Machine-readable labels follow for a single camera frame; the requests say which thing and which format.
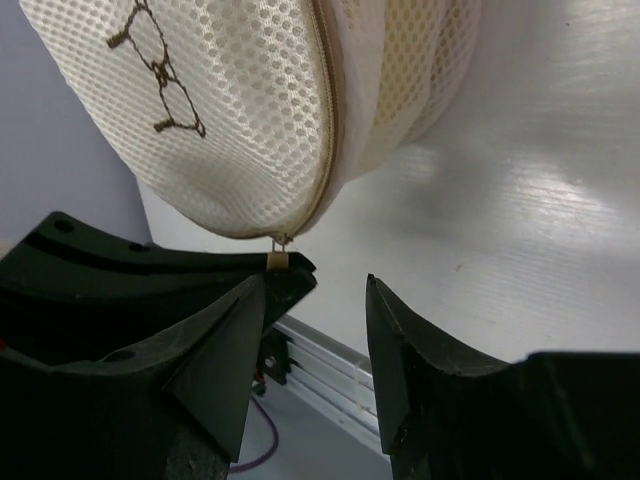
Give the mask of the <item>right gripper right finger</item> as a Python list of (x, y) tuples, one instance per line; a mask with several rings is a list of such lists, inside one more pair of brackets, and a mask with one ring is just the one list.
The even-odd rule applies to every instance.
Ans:
[(375, 275), (365, 303), (380, 442), (394, 478), (472, 478), (464, 403), (507, 363), (430, 323)]

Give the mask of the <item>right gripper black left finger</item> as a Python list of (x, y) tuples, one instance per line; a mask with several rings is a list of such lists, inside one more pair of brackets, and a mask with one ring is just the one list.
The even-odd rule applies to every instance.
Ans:
[(264, 318), (253, 276), (98, 362), (52, 371), (61, 479), (224, 479), (239, 456)]

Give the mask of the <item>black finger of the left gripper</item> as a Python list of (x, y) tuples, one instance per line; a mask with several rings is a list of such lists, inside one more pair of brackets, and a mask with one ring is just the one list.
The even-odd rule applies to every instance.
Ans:
[(221, 254), (122, 239), (53, 212), (1, 260), (1, 346), (46, 365), (97, 361), (262, 278), (271, 326), (317, 285), (300, 253)]

